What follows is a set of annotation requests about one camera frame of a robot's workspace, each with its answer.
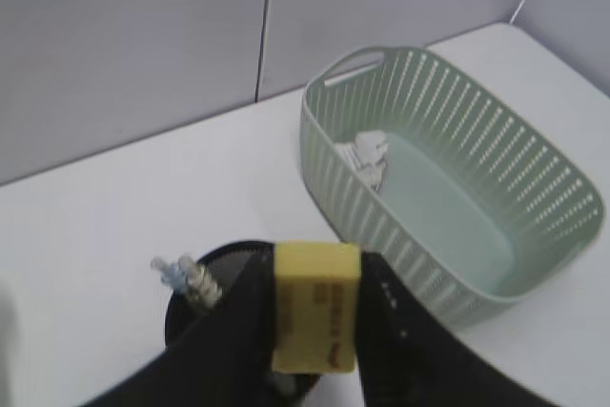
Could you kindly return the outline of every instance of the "yellow sponge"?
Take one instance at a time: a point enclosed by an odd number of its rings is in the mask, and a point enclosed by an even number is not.
[[[278,243],[274,270],[274,371],[353,371],[359,248],[343,243]]]

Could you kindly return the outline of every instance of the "white table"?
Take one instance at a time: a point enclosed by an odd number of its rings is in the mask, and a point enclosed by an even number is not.
[[[610,202],[604,95],[509,26],[432,50],[531,121]],[[170,292],[149,268],[153,256],[199,255],[250,237],[336,240],[298,171],[301,94],[0,189],[0,404],[74,405],[161,352]],[[605,405],[609,249],[602,232],[527,302],[461,336],[564,405]],[[307,404],[361,405],[356,375],[324,377]]]

